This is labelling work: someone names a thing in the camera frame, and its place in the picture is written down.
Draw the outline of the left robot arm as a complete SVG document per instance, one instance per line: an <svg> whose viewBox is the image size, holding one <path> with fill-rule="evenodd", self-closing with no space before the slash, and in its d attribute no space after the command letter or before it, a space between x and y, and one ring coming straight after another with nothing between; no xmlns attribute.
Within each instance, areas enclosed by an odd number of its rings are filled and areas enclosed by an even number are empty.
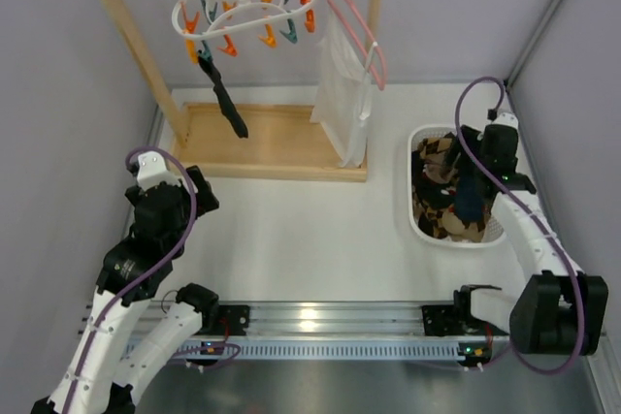
<svg viewBox="0 0 621 414"><path fill-rule="evenodd" d="M194 194L157 154L139 164L137 171L138 184L125 192L134 208L129 234L105 255L76 354L59 386L34 403L35 413L134 412L150 382L181 344L210 329L216 320L217 293L189 283L180 288L166 316L133 351L127 351L136 324L173 265L167 263L121 299L116 294L165 255L180 257L189 221L219 207L196 166L186 170L196 188Z"/></svg>

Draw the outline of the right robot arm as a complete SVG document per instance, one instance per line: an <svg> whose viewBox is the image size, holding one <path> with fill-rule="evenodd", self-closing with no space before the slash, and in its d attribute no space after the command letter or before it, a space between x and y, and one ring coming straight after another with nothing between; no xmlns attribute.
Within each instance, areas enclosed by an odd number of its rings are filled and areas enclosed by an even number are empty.
<svg viewBox="0 0 621 414"><path fill-rule="evenodd" d="M601 337L608 287L570 257L543 214L537 190L517 171L518 131L493 122L462 125L445 158L458 182L445 228L464 233L480 220L501 225L525 277L517 297L496 285L465 285L468 316L510 336L522 354L587 356Z"/></svg>

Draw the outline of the white plastic clip hanger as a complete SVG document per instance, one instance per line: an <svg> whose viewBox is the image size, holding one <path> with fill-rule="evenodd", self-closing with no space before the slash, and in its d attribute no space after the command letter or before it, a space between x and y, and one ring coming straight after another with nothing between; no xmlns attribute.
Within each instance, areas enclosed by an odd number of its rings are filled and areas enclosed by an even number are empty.
<svg viewBox="0 0 621 414"><path fill-rule="evenodd" d="M297 22L315 31L314 8L318 0L179 0L171 13L174 30L185 40L198 42L256 30L270 48L277 36L296 44Z"/></svg>

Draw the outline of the dark navy sock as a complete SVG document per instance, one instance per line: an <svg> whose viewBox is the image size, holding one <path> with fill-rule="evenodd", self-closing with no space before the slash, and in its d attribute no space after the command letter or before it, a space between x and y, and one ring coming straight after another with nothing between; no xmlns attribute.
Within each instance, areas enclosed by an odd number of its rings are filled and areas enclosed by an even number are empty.
<svg viewBox="0 0 621 414"><path fill-rule="evenodd" d="M214 65L212 58L201 53L198 55L198 64L201 70L212 81L212 91L217 98L217 103L222 115L228 120L238 138L247 139L249 132L246 124L228 94L222 81L221 74Z"/></svg>

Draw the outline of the taupe sock maroon striped cuff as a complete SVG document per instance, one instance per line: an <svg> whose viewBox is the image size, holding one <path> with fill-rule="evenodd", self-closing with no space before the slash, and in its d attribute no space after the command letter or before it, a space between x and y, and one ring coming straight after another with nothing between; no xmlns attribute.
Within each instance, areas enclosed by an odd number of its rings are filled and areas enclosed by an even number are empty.
<svg viewBox="0 0 621 414"><path fill-rule="evenodd" d="M454 213L464 223L479 222L484 218L486 208L484 191L474 166L460 166L454 198Z"/></svg>

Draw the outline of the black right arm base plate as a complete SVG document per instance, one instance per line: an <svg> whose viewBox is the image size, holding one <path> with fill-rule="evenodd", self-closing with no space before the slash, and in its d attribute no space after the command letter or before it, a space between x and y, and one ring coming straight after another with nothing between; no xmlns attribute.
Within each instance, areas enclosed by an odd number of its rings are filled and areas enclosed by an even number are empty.
<svg viewBox="0 0 621 414"><path fill-rule="evenodd" d="M454 305L428 304L421 307L427 336L479 334L481 326Z"/></svg>

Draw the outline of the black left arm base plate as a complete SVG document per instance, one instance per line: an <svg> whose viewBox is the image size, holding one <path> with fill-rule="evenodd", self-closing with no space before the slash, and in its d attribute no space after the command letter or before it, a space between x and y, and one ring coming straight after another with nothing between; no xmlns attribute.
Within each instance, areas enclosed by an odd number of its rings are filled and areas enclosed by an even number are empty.
<svg viewBox="0 0 621 414"><path fill-rule="evenodd" d="M218 308L211 334L243 336L249 325L250 307L241 304L221 304Z"/></svg>

